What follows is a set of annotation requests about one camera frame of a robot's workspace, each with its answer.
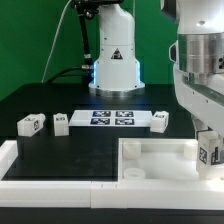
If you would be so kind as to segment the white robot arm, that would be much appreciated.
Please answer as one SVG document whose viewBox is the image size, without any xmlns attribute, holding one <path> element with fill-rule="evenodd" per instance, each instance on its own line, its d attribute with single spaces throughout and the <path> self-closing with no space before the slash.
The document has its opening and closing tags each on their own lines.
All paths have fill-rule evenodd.
<svg viewBox="0 0 224 224">
<path fill-rule="evenodd" d="M 72 0 L 80 24 L 98 16 L 100 55 L 89 60 L 90 91 L 125 96 L 144 88 L 135 58 L 134 18 L 124 0 Z M 161 12 L 178 24 L 177 40 L 169 48 L 178 103 L 196 123 L 196 133 L 218 135 L 211 150 L 199 148 L 199 161 L 224 165 L 224 0 L 160 0 Z"/>
</svg>

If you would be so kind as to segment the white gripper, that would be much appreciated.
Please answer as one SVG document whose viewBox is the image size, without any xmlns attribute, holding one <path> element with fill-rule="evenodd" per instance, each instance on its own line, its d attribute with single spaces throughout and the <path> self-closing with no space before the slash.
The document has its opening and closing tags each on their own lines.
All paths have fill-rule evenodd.
<svg viewBox="0 0 224 224">
<path fill-rule="evenodd" d="M 224 74 L 211 75 L 208 85 L 185 81 L 186 73 L 173 66 L 175 93 L 178 103 L 206 126 L 224 137 Z M 219 149 L 212 153 L 211 165 L 221 164 Z"/>
</svg>

